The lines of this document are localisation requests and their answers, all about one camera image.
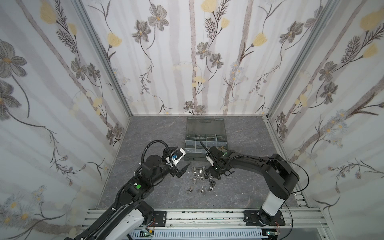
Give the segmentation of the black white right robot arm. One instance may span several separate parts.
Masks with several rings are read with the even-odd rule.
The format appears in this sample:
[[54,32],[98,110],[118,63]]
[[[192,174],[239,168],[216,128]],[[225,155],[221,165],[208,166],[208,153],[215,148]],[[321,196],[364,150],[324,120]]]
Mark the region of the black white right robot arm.
[[269,226],[274,223],[280,208],[290,198],[300,180],[291,165],[278,154],[255,157],[230,150],[222,152],[216,147],[207,148],[203,142],[200,144],[206,150],[206,159],[211,164],[209,172],[213,178],[218,180],[222,175],[228,177],[234,173],[234,169],[264,177],[269,193],[256,217],[251,217],[251,223],[257,226]]

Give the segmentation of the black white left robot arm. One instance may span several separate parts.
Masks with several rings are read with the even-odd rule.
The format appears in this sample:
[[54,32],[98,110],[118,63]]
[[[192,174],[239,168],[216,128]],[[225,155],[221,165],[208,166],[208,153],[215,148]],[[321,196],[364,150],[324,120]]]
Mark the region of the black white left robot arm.
[[188,166],[177,168],[186,155],[178,149],[168,155],[151,155],[141,160],[140,169],[118,191],[114,203],[74,240],[122,240],[130,232],[148,225],[153,220],[154,209],[145,202],[154,187],[168,175],[180,178]]

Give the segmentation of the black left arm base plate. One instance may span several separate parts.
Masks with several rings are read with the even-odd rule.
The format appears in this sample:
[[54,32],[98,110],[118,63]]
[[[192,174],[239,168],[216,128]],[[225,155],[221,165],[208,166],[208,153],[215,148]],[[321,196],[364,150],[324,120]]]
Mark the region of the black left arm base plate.
[[150,227],[165,227],[167,221],[167,211],[154,211]]

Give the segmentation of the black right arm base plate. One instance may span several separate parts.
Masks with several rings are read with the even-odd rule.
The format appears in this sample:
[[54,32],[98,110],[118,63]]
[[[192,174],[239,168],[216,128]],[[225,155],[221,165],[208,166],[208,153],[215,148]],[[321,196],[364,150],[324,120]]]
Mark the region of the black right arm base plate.
[[281,211],[278,211],[273,217],[264,211],[244,211],[243,221],[246,223],[247,227],[277,227],[286,225]]

